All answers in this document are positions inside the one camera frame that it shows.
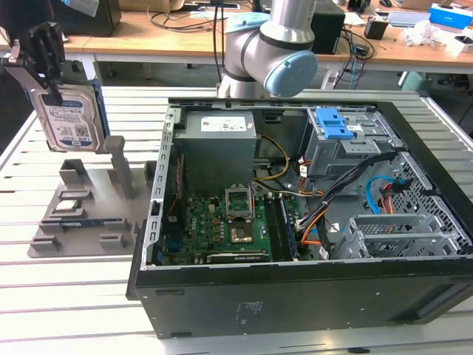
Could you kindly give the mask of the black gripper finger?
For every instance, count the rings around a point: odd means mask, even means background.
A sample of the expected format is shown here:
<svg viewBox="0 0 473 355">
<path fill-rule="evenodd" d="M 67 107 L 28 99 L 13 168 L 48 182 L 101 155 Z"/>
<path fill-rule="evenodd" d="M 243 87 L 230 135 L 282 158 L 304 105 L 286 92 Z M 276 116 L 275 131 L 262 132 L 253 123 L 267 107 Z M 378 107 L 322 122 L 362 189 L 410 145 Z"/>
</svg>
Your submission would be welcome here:
<svg viewBox="0 0 473 355">
<path fill-rule="evenodd" d="M 44 22 L 31 30 L 32 57 L 39 83 L 48 92 L 50 102 L 61 106 L 63 98 L 57 83 L 62 83 L 62 64 L 65 61 L 64 43 L 58 23 Z"/>
</svg>

